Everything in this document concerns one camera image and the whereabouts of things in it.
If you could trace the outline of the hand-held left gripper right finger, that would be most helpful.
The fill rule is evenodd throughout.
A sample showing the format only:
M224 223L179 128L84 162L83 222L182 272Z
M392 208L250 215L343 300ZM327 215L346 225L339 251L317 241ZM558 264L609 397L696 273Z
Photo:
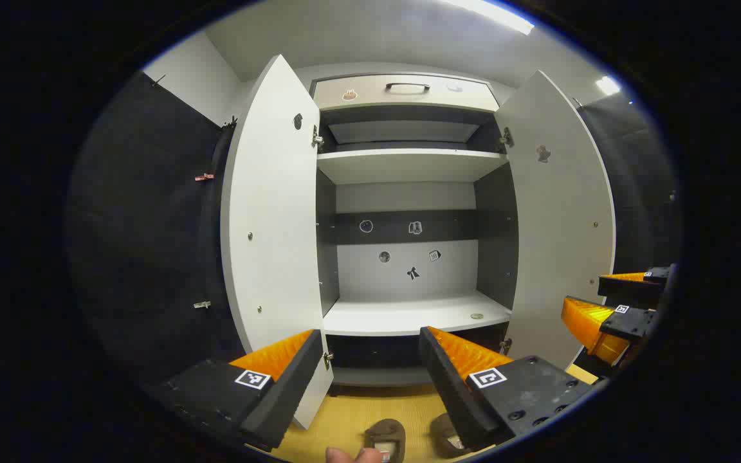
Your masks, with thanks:
M541 357L511 359L434 327L420 329L419 354L472 451L535 433L593 389Z

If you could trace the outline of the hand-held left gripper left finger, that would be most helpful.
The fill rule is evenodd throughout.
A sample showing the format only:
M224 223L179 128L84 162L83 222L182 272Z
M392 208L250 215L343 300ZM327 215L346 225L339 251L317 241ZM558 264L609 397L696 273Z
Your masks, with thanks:
M271 451L284 439L323 356L320 329L307 329L234 361L200 361L146 390L221 444Z

